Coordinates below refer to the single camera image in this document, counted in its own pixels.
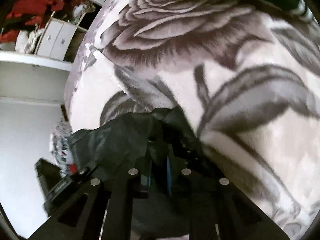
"rose print blanket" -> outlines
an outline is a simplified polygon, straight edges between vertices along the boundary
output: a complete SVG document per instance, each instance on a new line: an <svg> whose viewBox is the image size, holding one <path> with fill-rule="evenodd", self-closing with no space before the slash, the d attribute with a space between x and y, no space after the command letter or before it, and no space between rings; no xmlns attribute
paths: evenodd
<svg viewBox="0 0 320 240"><path fill-rule="evenodd" d="M320 208L320 28L258 0L107 0L65 89L73 131L179 105L288 236Z"/></svg>

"metal screw head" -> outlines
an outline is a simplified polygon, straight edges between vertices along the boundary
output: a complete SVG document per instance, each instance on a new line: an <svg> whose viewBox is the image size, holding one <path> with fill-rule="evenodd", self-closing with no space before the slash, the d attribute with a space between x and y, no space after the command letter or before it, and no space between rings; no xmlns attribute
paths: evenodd
<svg viewBox="0 0 320 240"><path fill-rule="evenodd" d="M136 175L136 174L138 174L138 170L137 169L130 169L129 171L128 171L128 173L130 174L130 175Z"/></svg>
<svg viewBox="0 0 320 240"><path fill-rule="evenodd" d="M226 179L226 178L221 178L221 179L219 179L219 183L221 185L228 185L229 184L229 180Z"/></svg>
<svg viewBox="0 0 320 240"><path fill-rule="evenodd" d="M91 185L92 186L97 186L97 185L99 185L100 184L100 179L92 179L91 181L90 181L90 183L91 183Z"/></svg>
<svg viewBox="0 0 320 240"><path fill-rule="evenodd" d="M85 174L86 171L87 171L87 169L84 168L84 169L82 169L81 171L79 171L79 174L80 174L80 175L83 175L83 174Z"/></svg>
<svg viewBox="0 0 320 240"><path fill-rule="evenodd" d="M191 170L190 170L190 169L183 169L183 170L181 171L181 173L182 173L183 175L190 175L190 174L191 174Z"/></svg>

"white shelf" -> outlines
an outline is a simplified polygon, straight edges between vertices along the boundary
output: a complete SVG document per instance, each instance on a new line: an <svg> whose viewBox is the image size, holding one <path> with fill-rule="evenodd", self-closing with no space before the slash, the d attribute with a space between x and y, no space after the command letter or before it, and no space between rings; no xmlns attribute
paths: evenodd
<svg viewBox="0 0 320 240"><path fill-rule="evenodd" d="M82 28L82 27L80 27L80 26L78 26L77 27L79 30L81 30L82 32L84 32L84 33L86 33L88 30L87 29L85 29L85 28Z"/></svg>
<svg viewBox="0 0 320 240"><path fill-rule="evenodd" d="M71 71L72 63L14 51L0 51L0 61L25 63Z"/></svg>

